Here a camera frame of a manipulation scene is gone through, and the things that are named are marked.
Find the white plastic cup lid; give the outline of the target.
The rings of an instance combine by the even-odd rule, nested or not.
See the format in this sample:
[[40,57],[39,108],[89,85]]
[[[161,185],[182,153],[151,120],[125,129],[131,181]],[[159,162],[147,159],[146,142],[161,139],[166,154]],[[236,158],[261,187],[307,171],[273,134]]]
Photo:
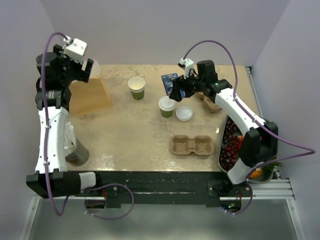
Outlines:
[[176,101],[170,99],[169,96],[164,96],[159,100],[158,106],[162,111],[169,112],[175,109]]

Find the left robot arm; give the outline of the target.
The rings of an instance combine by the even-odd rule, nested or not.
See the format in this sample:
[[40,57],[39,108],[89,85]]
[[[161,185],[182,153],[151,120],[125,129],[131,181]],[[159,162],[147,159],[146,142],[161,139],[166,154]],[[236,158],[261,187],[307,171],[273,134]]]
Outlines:
[[52,52],[38,55],[35,103],[40,121],[40,143],[35,173],[26,177],[26,185],[44,199],[77,195],[86,189],[99,196],[104,184],[94,172],[68,171],[65,157],[65,130],[69,115],[73,81],[87,83],[93,66],[84,55],[86,43],[54,45]]

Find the green paper cup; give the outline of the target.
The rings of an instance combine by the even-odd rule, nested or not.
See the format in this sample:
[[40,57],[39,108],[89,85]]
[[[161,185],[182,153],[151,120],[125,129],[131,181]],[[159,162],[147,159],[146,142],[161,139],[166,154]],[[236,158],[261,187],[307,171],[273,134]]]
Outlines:
[[158,106],[160,109],[160,114],[164,118],[170,118],[174,113],[176,101],[170,99],[168,96],[164,96],[159,100]]

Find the single brown pulp carrier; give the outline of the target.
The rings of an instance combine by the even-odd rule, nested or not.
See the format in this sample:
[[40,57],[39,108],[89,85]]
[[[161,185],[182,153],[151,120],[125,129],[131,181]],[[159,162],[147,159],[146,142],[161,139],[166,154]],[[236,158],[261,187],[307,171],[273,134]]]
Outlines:
[[170,149],[175,155],[186,156],[191,153],[197,156],[209,156],[214,152],[214,141],[208,135],[174,135],[170,140]]

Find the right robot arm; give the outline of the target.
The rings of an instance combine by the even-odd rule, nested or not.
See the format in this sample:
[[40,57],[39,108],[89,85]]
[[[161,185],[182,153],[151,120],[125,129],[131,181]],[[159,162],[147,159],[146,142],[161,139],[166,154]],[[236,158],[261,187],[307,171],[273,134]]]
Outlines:
[[194,63],[191,59],[181,59],[178,66],[183,75],[175,78],[169,98],[182,101],[182,94],[189,98],[202,93],[222,108],[239,128],[243,140],[238,152],[239,159],[227,172],[228,181],[223,183],[223,192],[230,197],[240,190],[240,183],[251,175],[259,164],[270,160],[278,151],[278,127],[256,115],[235,94],[232,85],[225,79],[218,79],[212,60]]

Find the brown paper bag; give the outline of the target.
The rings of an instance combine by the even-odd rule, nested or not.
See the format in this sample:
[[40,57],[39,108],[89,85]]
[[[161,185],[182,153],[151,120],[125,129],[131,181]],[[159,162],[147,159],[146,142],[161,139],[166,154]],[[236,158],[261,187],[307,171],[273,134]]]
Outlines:
[[75,117],[112,107],[109,90],[101,75],[100,65],[97,60],[93,61],[88,82],[73,81],[69,89],[71,91],[69,111]]

